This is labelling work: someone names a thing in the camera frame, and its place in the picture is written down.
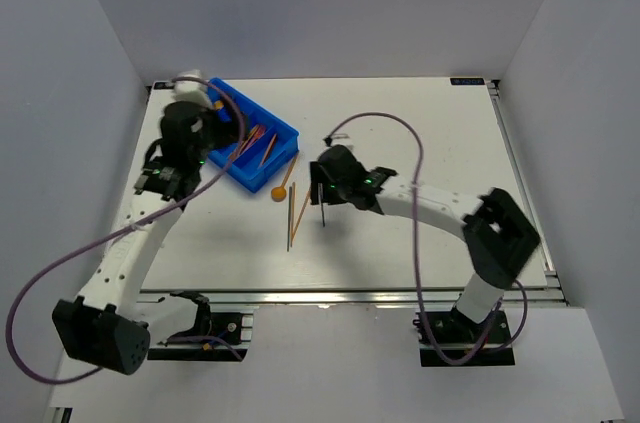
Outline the blue divided plastic tray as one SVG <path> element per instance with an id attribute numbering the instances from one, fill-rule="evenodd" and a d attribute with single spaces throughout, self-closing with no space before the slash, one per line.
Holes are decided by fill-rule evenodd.
<path id="1" fill-rule="evenodd" d="M 228 174 L 237 183 L 246 190 L 257 193 L 298 152 L 299 132 L 223 80 L 212 78 L 210 83 L 223 90 L 248 119 L 247 136 L 255 125 L 262 124 L 266 126 L 264 135 L 240 157 L 236 157 L 228 170 Z M 277 133 L 278 139 L 271 156 L 264 166 L 258 168 L 274 133 Z"/>

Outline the dark green chopstick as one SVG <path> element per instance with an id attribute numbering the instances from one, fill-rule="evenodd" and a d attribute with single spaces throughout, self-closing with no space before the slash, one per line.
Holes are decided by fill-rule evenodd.
<path id="1" fill-rule="evenodd" d="M 291 232 L 292 232 L 292 219 L 293 219 L 293 187 L 290 185 L 288 188 L 288 202 L 287 202 L 287 252 L 291 249 Z"/>
<path id="2" fill-rule="evenodd" d="M 326 227 L 326 219 L 325 219 L 325 210 L 324 210 L 324 185 L 322 183 L 318 184 L 318 198 L 319 198 L 319 204 L 320 204 L 320 211 L 321 211 L 321 222 L 322 222 L 322 227 L 325 228 Z"/>

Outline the orange spoon small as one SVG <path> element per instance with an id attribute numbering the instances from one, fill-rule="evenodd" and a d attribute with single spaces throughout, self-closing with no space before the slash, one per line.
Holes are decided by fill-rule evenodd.
<path id="1" fill-rule="evenodd" d="M 292 157 L 292 159 L 290 160 L 290 162 L 288 164 L 288 167 L 287 167 L 287 170 L 286 170 L 286 172 L 284 174 L 284 177 L 283 177 L 280 185 L 274 187 L 271 190 L 271 199 L 274 202 L 282 202 L 286 198 L 286 196 L 287 196 L 287 183 L 288 183 L 289 178 L 290 178 L 290 176 L 291 176 L 291 174 L 292 174 L 292 172 L 293 172 L 293 170 L 295 168 L 297 159 L 298 159 L 298 153 L 296 153 Z"/>

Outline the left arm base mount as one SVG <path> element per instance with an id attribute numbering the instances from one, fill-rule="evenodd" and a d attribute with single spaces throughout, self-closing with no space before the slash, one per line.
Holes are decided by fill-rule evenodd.
<path id="1" fill-rule="evenodd" d="M 219 306 L 195 291 L 171 292 L 147 308 L 150 361 L 241 362 L 247 356 L 252 310 Z"/>

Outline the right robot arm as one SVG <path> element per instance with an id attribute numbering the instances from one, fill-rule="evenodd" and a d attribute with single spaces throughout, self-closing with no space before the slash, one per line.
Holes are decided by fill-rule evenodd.
<path id="1" fill-rule="evenodd" d="M 490 312 L 541 242 L 516 201 L 501 188 L 472 196 L 419 185 L 390 168 L 365 169 L 344 145 L 328 148 L 311 162 L 310 176 L 313 205 L 350 204 L 384 216 L 416 217 L 466 244 L 473 274 L 451 317 L 453 333 L 466 342 L 486 332 Z"/>

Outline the red-orange plastic fork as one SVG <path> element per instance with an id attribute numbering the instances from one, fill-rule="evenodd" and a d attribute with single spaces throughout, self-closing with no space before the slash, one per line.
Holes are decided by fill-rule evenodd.
<path id="1" fill-rule="evenodd" d="M 256 125 L 250 131 L 250 134 L 249 134 L 248 139 L 247 139 L 246 144 L 245 144 L 245 148 L 249 148 L 253 144 L 255 144 L 256 141 L 259 140 L 264 135 L 265 131 L 266 131 L 266 126 L 265 125 L 262 125 L 262 124 Z"/>

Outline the orange chopstick long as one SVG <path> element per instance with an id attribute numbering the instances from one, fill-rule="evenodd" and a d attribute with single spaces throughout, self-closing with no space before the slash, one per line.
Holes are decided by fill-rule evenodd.
<path id="1" fill-rule="evenodd" d="M 304 216 L 304 213 L 309 205 L 310 202 L 310 197 L 311 197 L 311 189 L 308 189 L 305 199 L 303 201 L 303 204 L 301 206 L 301 209 L 299 211 L 299 213 L 297 214 L 297 216 L 294 218 L 293 223 L 292 223 L 292 227 L 291 227 L 291 232 L 290 232 L 290 237 L 291 237 L 291 244 L 293 244 L 295 236 L 297 234 L 298 228 L 300 226 L 300 223 L 302 221 L 302 218 Z"/>

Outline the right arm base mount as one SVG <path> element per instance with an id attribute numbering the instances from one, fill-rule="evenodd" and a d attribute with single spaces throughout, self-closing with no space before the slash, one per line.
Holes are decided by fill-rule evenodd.
<path id="1" fill-rule="evenodd" d="M 443 353 L 451 359 L 464 357 L 473 348 L 482 333 L 482 326 L 475 330 L 455 322 L 448 311 L 429 311 L 427 317 Z M 420 364 L 425 368 L 447 367 L 428 340 L 426 330 L 418 315 L 413 321 L 418 335 Z M 505 312 L 500 310 L 495 323 L 483 341 L 482 348 L 466 365 L 473 367 L 506 367 L 516 363 L 511 345 L 506 343 L 512 338 Z"/>

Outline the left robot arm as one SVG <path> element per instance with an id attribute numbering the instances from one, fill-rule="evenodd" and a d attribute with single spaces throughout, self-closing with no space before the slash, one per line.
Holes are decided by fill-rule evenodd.
<path id="1" fill-rule="evenodd" d="M 173 291 L 146 308 L 137 299 L 162 243 L 197 193 L 206 157 L 238 142 L 246 122 L 230 103 L 216 111 L 178 101 L 164 108 L 159 130 L 135 181 L 122 235 L 75 299 L 59 301 L 52 313 L 68 357 L 125 375 L 139 369 L 155 344 L 210 336 L 204 295 Z"/>

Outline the orange fork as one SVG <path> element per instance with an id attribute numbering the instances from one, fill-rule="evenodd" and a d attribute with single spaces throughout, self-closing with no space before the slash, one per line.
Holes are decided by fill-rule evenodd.
<path id="1" fill-rule="evenodd" d="M 255 125 L 249 132 L 245 141 L 236 152 L 236 157 L 240 157 L 248 148 L 256 143 L 265 133 L 266 127 L 262 124 Z"/>
<path id="2" fill-rule="evenodd" d="M 249 132 L 246 139 L 236 148 L 234 151 L 234 156 L 239 157 L 242 153 L 246 151 L 248 147 L 250 147 L 256 139 L 259 139 L 263 134 L 263 126 L 255 125 Z"/>

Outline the red-orange chopstick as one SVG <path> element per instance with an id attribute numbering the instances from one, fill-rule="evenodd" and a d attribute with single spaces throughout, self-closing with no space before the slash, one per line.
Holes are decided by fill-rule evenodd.
<path id="1" fill-rule="evenodd" d="M 274 148 L 274 146 L 275 146 L 275 144 L 277 142 L 277 139 L 278 139 L 278 135 L 277 135 L 277 133 L 274 133 L 274 135 L 270 139 L 270 141 L 269 141 L 269 143 L 268 143 L 268 145 L 267 145 L 267 147 L 265 149 L 265 152 L 264 152 L 264 154 L 263 154 L 263 156 L 262 156 L 262 158 L 260 160 L 258 168 L 261 168 L 262 166 L 264 166 L 265 163 L 268 161 L 268 159 L 271 156 L 271 153 L 273 151 L 273 148 Z"/>

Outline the right table logo sticker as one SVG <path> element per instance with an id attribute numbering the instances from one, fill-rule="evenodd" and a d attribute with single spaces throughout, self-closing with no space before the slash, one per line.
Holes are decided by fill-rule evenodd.
<path id="1" fill-rule="evenodd" d="M 485 80 L 480 77 L 450 77 L 452 86 L 485 86 Z"/>

